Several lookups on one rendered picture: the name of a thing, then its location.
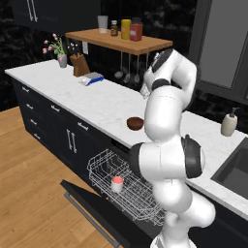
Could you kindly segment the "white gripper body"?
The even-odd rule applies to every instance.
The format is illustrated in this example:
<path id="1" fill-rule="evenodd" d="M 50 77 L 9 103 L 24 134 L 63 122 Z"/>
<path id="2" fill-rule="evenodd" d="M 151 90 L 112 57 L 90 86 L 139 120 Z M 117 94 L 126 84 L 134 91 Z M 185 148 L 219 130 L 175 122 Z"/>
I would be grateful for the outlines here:
<path id="1" fill-rule="evenodd" d="M 142 96 L 144 99 L 146 99 L 146 98 L 148 98 L 148 97 L 150 96 L 151 91 L 150 91 L 150 90 L 148 89 L 148 87 L 144 84 L 144 85 L 141 87 L 139 93 L 141 94 L 141 96 Z"/>

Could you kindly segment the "dark upper cupboard door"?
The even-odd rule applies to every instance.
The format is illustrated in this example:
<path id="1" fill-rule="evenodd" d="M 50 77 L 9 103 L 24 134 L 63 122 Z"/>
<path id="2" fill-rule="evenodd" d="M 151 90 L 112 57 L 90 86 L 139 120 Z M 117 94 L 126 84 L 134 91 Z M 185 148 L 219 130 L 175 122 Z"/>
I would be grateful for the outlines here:
<path id="1" fill-rule="evenodd" d="M 34 0 L 41 31 L 56 34 L 94 29 L 101 13 L 101 0 Z"/>

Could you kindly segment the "clear glass cup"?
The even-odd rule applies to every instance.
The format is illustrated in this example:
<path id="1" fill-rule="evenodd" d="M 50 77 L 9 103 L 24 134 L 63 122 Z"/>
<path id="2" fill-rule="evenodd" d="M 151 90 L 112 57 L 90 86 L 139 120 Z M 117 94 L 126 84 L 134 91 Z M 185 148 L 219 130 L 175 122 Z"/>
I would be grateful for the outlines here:
<path id="1" fill-rule="evenodd" d="M 107 15 L 99 15 L 98 16 L 98 26 L 99 31 L 101 33 L 106 33 L 108 30 L 108 19 L 109 17 Z"/>

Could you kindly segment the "hanging metal spoon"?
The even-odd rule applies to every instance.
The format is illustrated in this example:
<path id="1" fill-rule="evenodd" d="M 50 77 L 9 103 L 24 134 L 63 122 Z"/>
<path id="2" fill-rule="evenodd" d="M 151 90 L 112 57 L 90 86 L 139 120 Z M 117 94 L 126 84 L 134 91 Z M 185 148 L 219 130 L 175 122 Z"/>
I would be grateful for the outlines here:
<path id="1" fill-rule="evenodd" d="M 130 80 L 130 76 L 131 76 L 131 54 L 129 53 L 128 74 L 124 77 L 123 82 L 127 83 Z"/>
<path id="2" fill-rule="evenodd" d="M 140 56 L 138 55 L 138 58 L 137 58 L 137 72 L 136 72 L 136 75 L 135 75 L 135 78 L 134 78 L 135 83 L 140 82 L 139 69 L 140 69 Z"/>

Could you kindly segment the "black dishwasher door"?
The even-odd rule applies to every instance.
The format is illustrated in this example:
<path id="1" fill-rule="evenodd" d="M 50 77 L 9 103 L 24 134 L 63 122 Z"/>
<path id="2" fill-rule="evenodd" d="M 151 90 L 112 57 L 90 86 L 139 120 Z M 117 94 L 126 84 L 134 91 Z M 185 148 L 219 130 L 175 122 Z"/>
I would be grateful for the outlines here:
<path id="1" fill-rule="evenodd" d="M 109 201 L 66 180 L 62 180 L 60 185 L 120 246 L 150 248 L 151 238 Z"/>

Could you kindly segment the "red container with dark lid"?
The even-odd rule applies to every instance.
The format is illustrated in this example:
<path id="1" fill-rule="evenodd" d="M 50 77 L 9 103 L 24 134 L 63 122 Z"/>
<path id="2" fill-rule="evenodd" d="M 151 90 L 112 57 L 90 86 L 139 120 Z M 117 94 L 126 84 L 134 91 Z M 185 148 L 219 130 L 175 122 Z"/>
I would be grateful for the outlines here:
<path id="1" fill-rule="evenodd" d="M 138 42 L 142 38 L 142 22 L 140 17 L 133 17 L 130 26 L 130 40 Z"/>

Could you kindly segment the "beige soap dispenser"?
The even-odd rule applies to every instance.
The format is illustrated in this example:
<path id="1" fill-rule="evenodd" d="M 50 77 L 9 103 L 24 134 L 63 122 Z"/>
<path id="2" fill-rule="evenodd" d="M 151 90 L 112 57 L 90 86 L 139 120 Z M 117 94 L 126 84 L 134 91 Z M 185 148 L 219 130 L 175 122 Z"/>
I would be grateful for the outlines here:
<path id="1" fill-rule="evenodd" d="M 221 124 L 221 134 L 225 137 L 230 137 L 237 125 L 237 116 L 235 115 L 236 108 L 232 108 L 231 113 L 227 113 Z"/>

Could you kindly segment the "white cup with red top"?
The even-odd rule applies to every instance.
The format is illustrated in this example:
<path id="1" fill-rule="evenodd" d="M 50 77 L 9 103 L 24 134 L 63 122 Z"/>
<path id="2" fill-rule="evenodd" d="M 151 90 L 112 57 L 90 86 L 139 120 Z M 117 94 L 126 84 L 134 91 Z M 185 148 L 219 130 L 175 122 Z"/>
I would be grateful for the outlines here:
<path id="1" fill-rule="evenodd" d="M 111 190 L 114 193 L 120 193 L 123 187 L 124 179 L 121 176 L 114 176 L 111 180 Z"/>

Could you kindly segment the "dark brown bowl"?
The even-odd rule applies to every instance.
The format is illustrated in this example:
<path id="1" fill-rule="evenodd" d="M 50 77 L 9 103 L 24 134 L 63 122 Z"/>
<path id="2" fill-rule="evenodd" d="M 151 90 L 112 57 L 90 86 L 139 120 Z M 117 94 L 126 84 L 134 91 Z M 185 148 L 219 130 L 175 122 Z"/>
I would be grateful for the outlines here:
<path id="1" fill-rule="evenodd" d="M 143 120 L 136 116 L 130 117 L 127 119 L 127 126 L 132 131 L 138 131 L 143 126 Z"/>

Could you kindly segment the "dark sink basin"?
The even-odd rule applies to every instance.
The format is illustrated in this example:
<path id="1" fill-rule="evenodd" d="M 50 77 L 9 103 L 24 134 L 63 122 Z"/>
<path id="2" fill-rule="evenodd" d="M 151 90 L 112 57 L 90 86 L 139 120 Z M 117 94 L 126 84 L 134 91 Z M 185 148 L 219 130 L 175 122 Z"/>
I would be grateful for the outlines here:
<path id="1" fill-rule="evenodd" d="M 211 179 L 248 200 L 248 138 L 244 138 Z"/>

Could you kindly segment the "hanging metal ladle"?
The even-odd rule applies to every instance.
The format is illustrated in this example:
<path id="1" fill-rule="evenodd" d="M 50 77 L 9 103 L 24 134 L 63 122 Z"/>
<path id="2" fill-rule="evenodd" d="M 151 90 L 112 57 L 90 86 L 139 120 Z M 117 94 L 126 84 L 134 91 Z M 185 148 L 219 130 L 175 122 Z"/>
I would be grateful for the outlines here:
<path id="1" fill-rule="evenodd" d="M 121 51 L 121 56 L 120 56 L 120 70 L 117 71 L 114 76 L 116 78 L 122 78 L 123 77 L 123 52 Z"/>

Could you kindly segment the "yellow bottle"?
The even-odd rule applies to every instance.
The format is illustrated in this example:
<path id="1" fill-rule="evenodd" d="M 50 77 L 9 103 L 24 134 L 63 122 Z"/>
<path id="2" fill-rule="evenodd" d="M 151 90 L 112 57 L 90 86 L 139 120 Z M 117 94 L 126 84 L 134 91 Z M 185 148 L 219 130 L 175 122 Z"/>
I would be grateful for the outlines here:
<path id="1" fill-rule="evenodd" d="M 130 39 L 130 26 L 131 20 L 130 19 L 122 19 L 121 20 L 121 38 L 124 40 Z"/>

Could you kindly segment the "wooden wall shelf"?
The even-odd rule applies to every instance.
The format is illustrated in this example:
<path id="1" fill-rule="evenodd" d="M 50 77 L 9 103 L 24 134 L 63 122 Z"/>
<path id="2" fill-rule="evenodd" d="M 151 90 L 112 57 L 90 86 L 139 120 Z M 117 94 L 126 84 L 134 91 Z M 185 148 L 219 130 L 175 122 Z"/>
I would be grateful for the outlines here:
<path id="1" fill-rule="evenodd" d="M 110 31 L 101 33 L 98 29 L 89 29 L 75 32 L 67 32 L 67 38 L 87 42 L 92 45 L 107 47 L 110 49 L 141 55 L 151 51 L 172 46 L 172 41 L 143 36 L 138 42 L 124 40 L 121 35 L 112 37 Z"/>

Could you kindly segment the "dark lower cupboard door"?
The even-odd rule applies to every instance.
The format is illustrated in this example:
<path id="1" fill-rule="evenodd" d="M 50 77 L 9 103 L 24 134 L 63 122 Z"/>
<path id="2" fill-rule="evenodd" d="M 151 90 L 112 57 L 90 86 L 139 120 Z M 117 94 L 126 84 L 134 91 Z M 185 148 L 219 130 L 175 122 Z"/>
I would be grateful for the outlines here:
<path id="1" fill-rule="evenodd" d="M 76 135 L 77 154 L 75 153 L 75 169 L 77 175 L 91 186 L 89 170 L 87 169 L 88 162 L 109 145 L 92 139 L 89 135 L 79 131 L 77 127 L 72 132 Z"/>
<path id="2" fill-rule="evenodd" d="M 72 150 L 69 148 L 67 137 L 67 126 L 65 123 L 56 122 L 52 119 L 56 134 L 57 152 L 64 164 L 69 166 L 72 163 Z"/>

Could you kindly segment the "dark drawer front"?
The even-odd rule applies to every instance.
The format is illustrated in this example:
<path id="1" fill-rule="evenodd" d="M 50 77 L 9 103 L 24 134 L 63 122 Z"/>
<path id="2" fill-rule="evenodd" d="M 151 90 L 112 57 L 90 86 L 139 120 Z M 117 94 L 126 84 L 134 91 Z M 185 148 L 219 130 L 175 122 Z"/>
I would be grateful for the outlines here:
<path id="1" fill-rule="evenodd" d="M 54 105 L 57 109 L 60 109 L 59 112 L 55 111 L 54 109 L 52 109 L 50 106 Z M 68 119 L 68 113 L 67 111 L 65 111 L 62 107 L 56 105 L 54 102 L 49 101 L 47 104 L 47 110 L 49 112 L 49 115 L 51 116 L 51 118 L 56 121 L 56 122 L 62 122 L 62 123 L 69 123 L 69 119 Z"/>
<path id="2" fill-rule="evenodd" d="M 100 143 L 110 144 L 110 137 L 99 131 L 95 127 L 91 126 L 87 122 L 73 115 L 72 113 L 68 113 L 68 119 L 74 123 L 79 131 L 89 135 L 92 139 L 97 140 Z M 83 130 L 78 126 L 78 122 L 81 122 L 84 126 L 89 127 L 88 131 Z"/>
<path id="3" fill-rule="evenodd" d="M 41 95 L 35 95 L 34 97 L 24 95 L 19 98 L 19 102 L 25 119 L 33 119 L 38 127 L 48 127 L 44 97 Z"/>
<path id="4" fill-rule="evenodd" d="M 30 119 L 33 119 L 35 122 L 37 122 L 37 126 L 34 125 L 33 123 L 30 122 Z M 29 113 L 29 112 L 25 112 L 24 116 L 23 116 L 23 120 L 25 123 L 25 127 L 26 126 L 30 126 L 33 128 L 36 128 L 37 130 L 43 132 L 46 137 L 48 138 L 48 141 L 51 142 L 49 135 L 49 131 L 47 130 L 47 125 L 45 123 L 45 121 L 39 117 L 38 115 L 34 114 L 34 113 Z"/>
<path id="5" fill-rule="evenodd" d="M 46 137 L 46 135 L 37 130 L 36 128 L 33 128 L 33 127 L 30 127 L 30 126 L 26 126 L 25 127 L 26 131 L 28 133 L 30 133 L 33 137 L 34 137 L 34 134 L 36 133 L 39 137 L 41 137 L 40 140 L 38 140 L 36 137 L 34 137 L 39 143 L 41 143 L 46 149 L 48 149 L 50 152 L 52 152 L 52 149 L 50 147 L 50 143 L 48 141 L 48 138 Z"/>
<path id="6" fill-rule="evenodd" d="M 35 90 L 31 89 L 29 86 L 19 82 L 18 80 L 13 80 L 13 85 L 15 88 L 15 93 L 18 98 L 18 101 L 26 107 L 30 111 L 35 112 L 46 112 L 47 111 L 47 100 L 41 94 L 37 93 Z M 22 90 L 22 86 L 29 89 L 29 93 L 26 93 Z"/>

